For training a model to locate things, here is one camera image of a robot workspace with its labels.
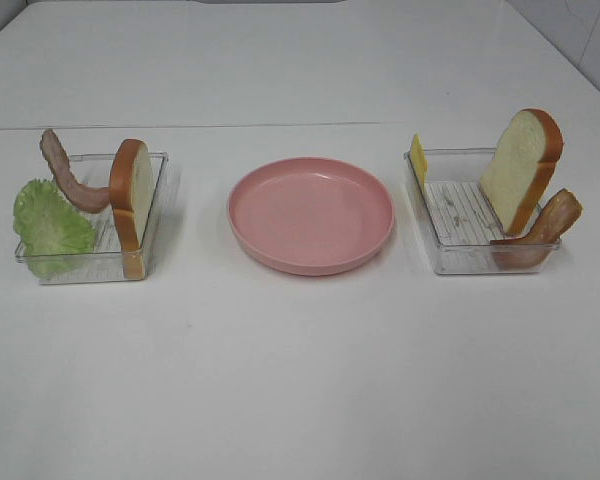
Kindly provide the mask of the yellow cheese slice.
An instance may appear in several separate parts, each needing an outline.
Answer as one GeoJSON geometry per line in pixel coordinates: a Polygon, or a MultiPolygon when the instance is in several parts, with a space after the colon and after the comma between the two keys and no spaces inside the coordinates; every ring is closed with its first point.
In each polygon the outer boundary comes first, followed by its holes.
{"type": "Polygon", "coordinates": [[[426,176],[428,172],[428,161],[425,155],[424,148],[421,145],[418,134],[415,134],[411,141],[409,150],[409,158],[413,168],[416,180],[418,182],[421,194],[426,195],[426,176]]]}

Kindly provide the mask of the bread slice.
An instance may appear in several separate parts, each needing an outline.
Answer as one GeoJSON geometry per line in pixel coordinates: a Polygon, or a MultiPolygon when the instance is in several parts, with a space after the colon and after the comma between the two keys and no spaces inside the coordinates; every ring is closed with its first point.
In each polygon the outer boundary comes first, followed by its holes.
{"type": "Polygon", "coordinates": [[[510,121],[479,179],[505,235],[523,232],[554,174],[563,145],[559,126],[544,110],[523,109],[510,121]]]}
{"type": "Polygon", "coordinates": [[[119,146],[110,171],[109,196],[124,277],[141,280],[146,275],[141,247],[153,198],[153,173],[143,141],[125,139],[119,146]]]}

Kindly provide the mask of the bacon strip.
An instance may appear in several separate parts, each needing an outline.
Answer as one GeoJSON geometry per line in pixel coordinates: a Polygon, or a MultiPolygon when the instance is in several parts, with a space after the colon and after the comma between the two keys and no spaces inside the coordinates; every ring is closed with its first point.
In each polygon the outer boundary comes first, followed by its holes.
{"type": "Polygon", "coordinates": [[[529,232],[522,237],[492,240],[492,253],[501,270],[531,269],[544,262],[550,253],[544,245],[556,244],[581,216],[583,207],[575,195],[562,189],[544,206],[529,232]]]}
{"type": "Polygon", "coordinates": [[[87,213],[99,213],[110,204],[106,187],[90,187],[76,179],[69,157],[52,129],[43,132],[39,147],[58,188],[72,205],[87,213]]]}

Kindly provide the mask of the green lettuce leaf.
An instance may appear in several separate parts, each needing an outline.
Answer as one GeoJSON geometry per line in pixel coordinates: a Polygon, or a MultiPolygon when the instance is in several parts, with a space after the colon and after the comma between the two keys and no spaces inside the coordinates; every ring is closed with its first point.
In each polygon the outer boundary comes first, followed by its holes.
{"type": "Polygon", "coordinates": [[[93,252],[96,229],[50,180],[30,180],[16,195],[13,229],[26,256],[93,252]]]}

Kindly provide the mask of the pink round plate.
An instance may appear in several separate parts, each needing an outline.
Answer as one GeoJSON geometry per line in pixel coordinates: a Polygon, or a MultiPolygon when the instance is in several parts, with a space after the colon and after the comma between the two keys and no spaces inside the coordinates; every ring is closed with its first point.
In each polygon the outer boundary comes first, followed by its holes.
{"type": "Polygon", "coordinates": [[[387,243],[395,207],[367,171],[335,159],[298,157],[243,177],[227,201],[231,229],[260,263],[304,276],[355,269],[387,243]]]}

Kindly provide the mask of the clear right plastic tray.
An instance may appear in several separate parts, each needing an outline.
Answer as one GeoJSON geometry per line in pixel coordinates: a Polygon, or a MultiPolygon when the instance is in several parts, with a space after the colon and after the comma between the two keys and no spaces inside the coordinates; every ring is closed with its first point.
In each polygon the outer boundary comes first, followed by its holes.
{"type": "Polygon", "coordinates": [[[439,275],[536,273],[561,242],[505,244],[497,215],[482,193],[479,178],[495,149],[426,149],[428,169],[418,179],[406,152],[407,194],[426,247],[439,275]]]}

